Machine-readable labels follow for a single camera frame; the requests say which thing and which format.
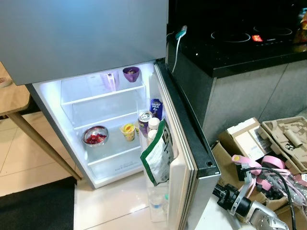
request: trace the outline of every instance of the bowl of red food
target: bowl of red food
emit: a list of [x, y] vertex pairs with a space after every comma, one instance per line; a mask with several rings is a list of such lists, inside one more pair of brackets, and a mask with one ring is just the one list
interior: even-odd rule
[[124, 73], [125, 78], [129, 82], [135, 82], [137, 78], [139, 77], [140, 69], [135, 66], [132, 66], [132, 67], [123, 69], [123, 73]]
[[109, 138], [109, 132], [104, 126], [94, 126], [82, 135], [82, 141], [89, 147], [104, 145]]

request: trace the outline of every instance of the black mat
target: black mat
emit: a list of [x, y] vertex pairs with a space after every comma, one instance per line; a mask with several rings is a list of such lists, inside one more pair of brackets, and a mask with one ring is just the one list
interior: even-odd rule
[[69, 177], [0, 197], [0, 230], [73, 230], [75, 183]]

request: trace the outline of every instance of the white charging cable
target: white charging cable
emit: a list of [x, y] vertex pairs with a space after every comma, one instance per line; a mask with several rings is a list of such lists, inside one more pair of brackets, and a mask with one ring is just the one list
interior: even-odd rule
[[178, 39], [178, 42], [177, 42], [177, 47], [176, 47], [176, 57], [175, 57], [175, 63], [174, 63], [174, 67], [173, 67], [173, 70], [172, 72], [174, 72], [175, 70], [175, 67], [176, 67], [176, 64], [177, 64], [177, 56], [178, 56], [178, 47], [179, 47], [179, 42], [180, 42], [180, 39], [187, 33], [187, 26], [184, 25], [182, 28], [181, 28], [181, 31], [176, 34], [176, 39]]

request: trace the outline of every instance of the purple cup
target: purple cup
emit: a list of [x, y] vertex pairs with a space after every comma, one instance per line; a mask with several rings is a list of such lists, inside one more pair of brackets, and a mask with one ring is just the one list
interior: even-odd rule
[[129, 82], [135, 82], [137, 80], [137, 78], [139, 77], [140, 74], [140, 69], [132, 66], [132, 67], [128, 67], [123, 69], [123, 73], [125, 78], [129, 81]]

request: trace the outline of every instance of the strawberries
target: strawberries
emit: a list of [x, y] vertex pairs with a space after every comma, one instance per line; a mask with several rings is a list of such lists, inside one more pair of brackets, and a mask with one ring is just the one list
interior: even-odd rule
[[102, 135], [102, 134], [97, 134], [97, 135], [91, 135], [88, 139], [86, 139], [86, 143], [87, 144], [98, 144], [101, 141], [103, 141], [106, 138], [106, 135]]

